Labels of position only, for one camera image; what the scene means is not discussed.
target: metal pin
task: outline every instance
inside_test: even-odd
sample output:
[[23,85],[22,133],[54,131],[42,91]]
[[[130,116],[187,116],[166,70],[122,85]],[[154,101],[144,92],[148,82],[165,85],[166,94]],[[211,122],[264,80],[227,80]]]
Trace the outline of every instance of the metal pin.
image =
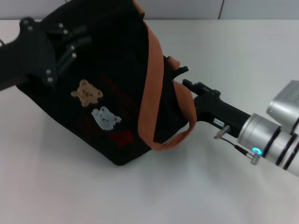
[[53,78],[52,78],[52,77],[49,77],[49,78],[47,79],[47,81],[48,81],[48,83],[52,83],[52,82],[53,82]]
[[253,159],[251,160],[251,164],[256,165],[258,163],[258,161],[260,160],[260,158],[261,158],[261,155],[255,153]]
[[250,153],[247,153],[246,157],[249,158],[250,160],[253,160],[253,156]]
[[217,134],[214,136],[214,139],[219,139],[221,138],[225,133],[230,131],[230,127],[226,125],[222,130],[217,132]]

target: robotic arm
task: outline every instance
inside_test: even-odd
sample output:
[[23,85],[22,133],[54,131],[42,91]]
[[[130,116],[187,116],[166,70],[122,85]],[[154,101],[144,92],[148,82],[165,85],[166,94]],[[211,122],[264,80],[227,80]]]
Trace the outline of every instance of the robotic arm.
[[263,157],[299,176],[299,138],[294,133],[299,123],[299,81],[291,81],[267,109],[267,113],[280,125],[255,113],[250,116],[224,103],[219,91],[202,83],[184,80],[183,85],[198,95],[194,99],[197,120],[220,129],[215,139],[226,140],[222,136],[228,133],[246,149],[228,142],[251,159],[253,165]]
[[[37,77],[44,85],[54,86],[57,77],[76,60],[77,50],[89,47],[91,41],[85,27],[67,30],[62,23],[21,20],[17,39],[0,47],[0,91],[26,82],[28,75]],[[268,107],[267,113],[280,125],[223,102],[219,91],[202,83],[184,80],[183,84],[198,95],[194,99],[197,120],[220,129],[216,139],[226,140],[223,135],[228,133],[246,148],[230,142],[252,164],[256,165],[263,157],[299,176],[299,138],[294,133],[299,122],[299,81],[291,81]]]

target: brown bear patch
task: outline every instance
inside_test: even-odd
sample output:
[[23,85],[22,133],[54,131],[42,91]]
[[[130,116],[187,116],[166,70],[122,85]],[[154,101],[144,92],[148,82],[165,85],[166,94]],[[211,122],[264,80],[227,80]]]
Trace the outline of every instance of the brown bear patch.
[[103,97],[102,91],[95,88],[85,79],[80,81],[79,88],[77,91],[71,92],[71,95],[79,97],[83,107],[87,107],[89,104],[97,104],[98,98]]

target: white table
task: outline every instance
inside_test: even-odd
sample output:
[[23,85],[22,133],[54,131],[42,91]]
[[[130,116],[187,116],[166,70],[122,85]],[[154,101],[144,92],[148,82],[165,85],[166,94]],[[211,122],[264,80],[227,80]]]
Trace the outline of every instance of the white table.
[[[149,21],[188,78],[266,116],[299,79],[299,21]],[[12,41],[17,21],[0,21]],[[172,151],[117,167],[16,88],[0,92],[0,223],[297,224],[299,178],[249,160],[198,123]]]

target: blue led light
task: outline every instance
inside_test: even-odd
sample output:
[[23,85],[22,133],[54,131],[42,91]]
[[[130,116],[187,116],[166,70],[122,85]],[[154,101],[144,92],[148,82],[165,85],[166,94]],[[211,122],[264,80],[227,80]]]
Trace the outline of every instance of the blue led light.
[[259,155],[263,154],[263,152],[259,148],[252,148],[252,151]]

